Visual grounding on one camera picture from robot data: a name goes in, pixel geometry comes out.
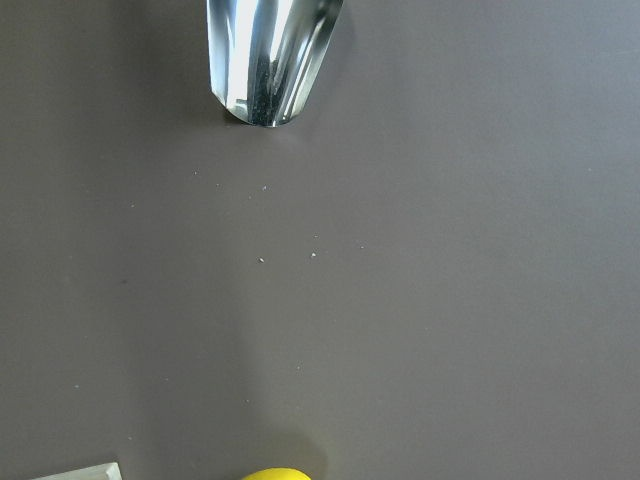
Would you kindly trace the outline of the metal scoop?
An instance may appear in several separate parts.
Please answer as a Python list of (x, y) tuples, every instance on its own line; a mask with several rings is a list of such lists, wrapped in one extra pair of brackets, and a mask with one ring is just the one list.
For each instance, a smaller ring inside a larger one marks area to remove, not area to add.
[(341, 1), (206, 2), (209, 84), (236, 119), (276, 128), (304, 109)]

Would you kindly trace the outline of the yellow lemon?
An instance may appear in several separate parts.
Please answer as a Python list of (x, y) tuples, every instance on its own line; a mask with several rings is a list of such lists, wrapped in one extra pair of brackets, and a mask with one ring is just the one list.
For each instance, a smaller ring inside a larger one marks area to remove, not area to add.
[(311, 477), (296, 468), (270, 467), (252, 472), (242, 480), (311, 480)]

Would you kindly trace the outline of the wooden cutting board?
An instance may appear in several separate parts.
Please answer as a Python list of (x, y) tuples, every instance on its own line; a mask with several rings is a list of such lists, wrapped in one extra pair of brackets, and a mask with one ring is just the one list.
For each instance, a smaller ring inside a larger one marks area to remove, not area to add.
[(33, 480), (121, 480), (122, 475), (117, 462), (109, 462), (56, 473)]

